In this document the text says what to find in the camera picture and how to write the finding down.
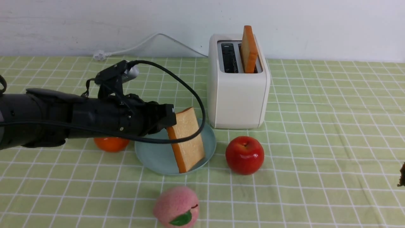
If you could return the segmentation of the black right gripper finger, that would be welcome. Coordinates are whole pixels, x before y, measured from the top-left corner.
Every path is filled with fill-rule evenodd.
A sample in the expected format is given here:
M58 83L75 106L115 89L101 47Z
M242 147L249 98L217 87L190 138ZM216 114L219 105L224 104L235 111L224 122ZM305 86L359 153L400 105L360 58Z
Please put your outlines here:
M397 186L398 187L405 186L405 162L402 164L400 168L400 178Z

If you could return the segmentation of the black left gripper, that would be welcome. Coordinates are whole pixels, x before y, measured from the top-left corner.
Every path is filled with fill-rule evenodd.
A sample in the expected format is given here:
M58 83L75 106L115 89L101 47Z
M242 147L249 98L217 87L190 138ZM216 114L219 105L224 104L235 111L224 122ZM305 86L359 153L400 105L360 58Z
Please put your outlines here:
M85 98L82 103L73 104L71 123L141 137L176 125L172 104L149 101L138 106L138 101L136 95L129 97L132 108L128 108L115 96Z

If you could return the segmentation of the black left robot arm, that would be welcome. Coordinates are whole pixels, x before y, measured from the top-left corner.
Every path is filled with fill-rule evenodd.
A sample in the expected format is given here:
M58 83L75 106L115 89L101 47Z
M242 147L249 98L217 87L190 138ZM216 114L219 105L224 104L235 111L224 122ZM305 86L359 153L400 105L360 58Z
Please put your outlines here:
M130 109L116 96L87 98L49 89L1 95L1 149L57 147L66 139L107 136L105 131L143 137L176 125L174 106L128 97Z

